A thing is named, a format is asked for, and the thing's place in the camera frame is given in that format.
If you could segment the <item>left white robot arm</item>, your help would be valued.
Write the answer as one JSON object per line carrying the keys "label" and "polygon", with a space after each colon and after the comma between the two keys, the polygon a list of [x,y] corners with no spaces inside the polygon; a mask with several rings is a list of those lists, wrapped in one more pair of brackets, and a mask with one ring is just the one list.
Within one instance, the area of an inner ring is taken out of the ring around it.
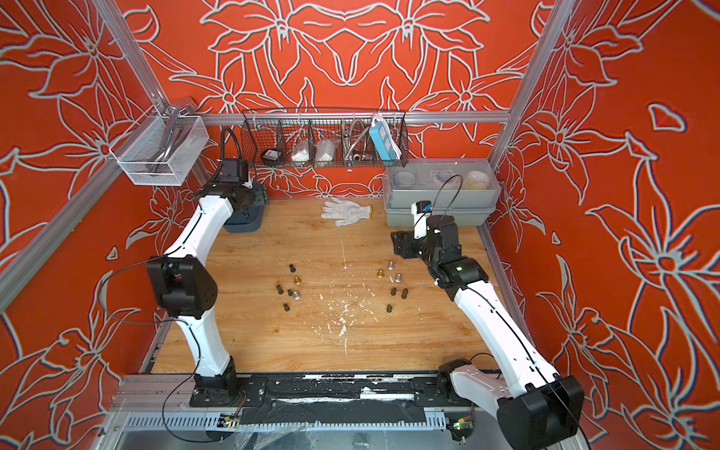
{"label": "left white robot arm", "polygon": [[250,234],[261,228],[268,198],[266,188],[253,181],[247,161],[226,157],[200,195],[189,225],[146,270],[157,305],[178,324],[194,360],[190,405],[230,406],[241,387],[219,333],[219,286],[206,263],[220,231]]}

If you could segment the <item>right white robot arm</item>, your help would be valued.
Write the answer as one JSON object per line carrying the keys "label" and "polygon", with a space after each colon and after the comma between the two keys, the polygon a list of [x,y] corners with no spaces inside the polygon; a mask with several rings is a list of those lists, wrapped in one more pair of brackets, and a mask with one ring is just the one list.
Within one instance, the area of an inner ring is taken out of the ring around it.
{"label": "right white robot arm", "polygon": [[479,262],[463,254],[451,216],[421,216],[415,231],[392,232],[395,255],[419,259],[435,284],[470,319],[502,378],[485,375],[467,359],[446,364],[441,379],[498,423],[513,449],[546,449],[581,431],[584,389],[561,376],[534,348],[499,300]]}

